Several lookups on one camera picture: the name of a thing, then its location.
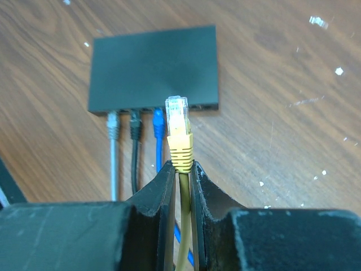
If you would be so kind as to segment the black network switch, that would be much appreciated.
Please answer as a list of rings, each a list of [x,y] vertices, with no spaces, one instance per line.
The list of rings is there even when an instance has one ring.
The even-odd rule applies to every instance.
[[[87,109],[151,111],[171,96],[186,97],[191,110],[217,110],[215,25],[96,38]]]

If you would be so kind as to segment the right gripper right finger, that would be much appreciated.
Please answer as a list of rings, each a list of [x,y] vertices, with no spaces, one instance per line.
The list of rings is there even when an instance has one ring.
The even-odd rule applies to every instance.
[[[359,270],[360,217],[342,209],[247,208],[191,169],[195,270]]]

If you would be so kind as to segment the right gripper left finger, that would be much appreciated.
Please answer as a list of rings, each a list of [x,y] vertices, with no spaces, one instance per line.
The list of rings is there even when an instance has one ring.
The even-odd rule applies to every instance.
[[[16,203],[1,209],[2,270],[172,270],[171,162],[122,202]]]

